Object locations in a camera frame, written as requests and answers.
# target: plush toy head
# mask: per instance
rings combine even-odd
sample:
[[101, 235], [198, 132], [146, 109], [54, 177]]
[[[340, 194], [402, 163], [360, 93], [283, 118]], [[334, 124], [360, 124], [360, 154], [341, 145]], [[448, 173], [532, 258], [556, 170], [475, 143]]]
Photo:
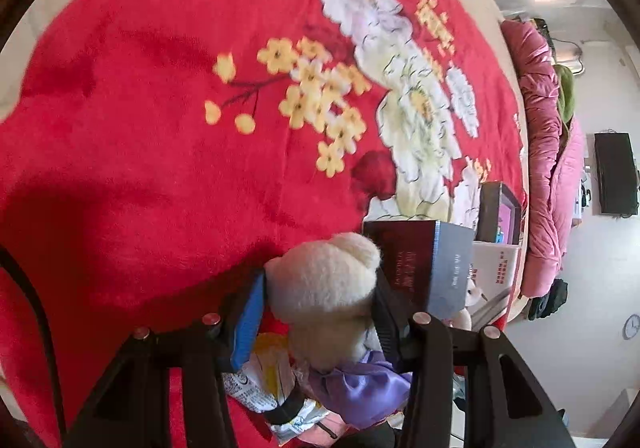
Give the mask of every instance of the plush toy head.
[[265, 265], [273, 315], [289, 325], [289, 349], [318, 370], [380, 350], [371, 322], [380, 252], [355, 233], [306, 242]]

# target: white wall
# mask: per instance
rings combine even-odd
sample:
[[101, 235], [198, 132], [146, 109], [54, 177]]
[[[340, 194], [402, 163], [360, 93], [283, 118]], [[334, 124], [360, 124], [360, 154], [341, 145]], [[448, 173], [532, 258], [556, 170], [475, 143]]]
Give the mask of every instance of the white wall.
[[[622, 50], [613, 42], [583, 44], [586, 72], [576, 78], [576, 114], [591, 134], [628, 132], [640, 156], [640, 89]], [[640, 386], [640, 336], [624, 341], [627, 317], [640, 314], [640, 217], [593, 213], [572, 230], [560, 277], [567, 303], [546, 319], [511, 323], [507, 336], [557, 408], [566, 408], [570, 430], [585, 434], [625, 387]]]

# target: floral blanket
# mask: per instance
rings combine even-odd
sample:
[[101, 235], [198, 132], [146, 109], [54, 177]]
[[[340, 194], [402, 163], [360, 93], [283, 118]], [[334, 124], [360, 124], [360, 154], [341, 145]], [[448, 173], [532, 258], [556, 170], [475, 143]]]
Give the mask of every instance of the floral blanket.
[[[0, 243], [49, 316], [67, 421], [135, 326], [184, 326], [300, 242], [364, 219], [473, 227], [486, 180], [524, 202], [516, 113], [457, 0], [74, 0], [0, 126]], [[7, 277], [0, 302], [6, 378], [58, 446]], [[229, 406], [240, 446], [270, 442]]]

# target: black strap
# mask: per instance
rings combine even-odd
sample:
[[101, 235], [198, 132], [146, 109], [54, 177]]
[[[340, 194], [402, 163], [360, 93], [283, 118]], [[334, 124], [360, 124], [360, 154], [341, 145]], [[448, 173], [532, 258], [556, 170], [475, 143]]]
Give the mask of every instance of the black strap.
[[263, 412], [265, 420], [274, 425], [287, 424], [293, 418], [298, 415], [298, 412], [302, 410], [302, 406], [305, 404], [305, 395], [300, 388], [298, 380], [293, 386], [293, 390], [285, 399], [284, 403], [274, 408], [273, 410], [267, 410]]
[[51, 338], [51, 330], [49, 329], [49, 321], [44, 312], [42, 302], [38, 297], [33, 285], [29, 281], [27, 275], [20, 268], [18, 263], [9, 254], [9, 252], [0, 245], [0, 268], [4, 269], [12, 280], [18, 285], [25, 298], [28, 300], [36, 315], [38, 329], [42, 345], [44, 346], [44, 355], [47, 359], [47, 368], [49, 369], [49, 377], [51, 378], [51, 389], [53, 392], [53, 407], [56, 410], [56, 419], [58, 420], [58, 430], [60, 430], [60, 439], [63, 440], [66, 435], [65, 409], [62, 404], [62, 391], [60, 389], [60, 378], [58, 377], [58, 365], [56, 363], [56, 353], [53, 349], [53, 339]]

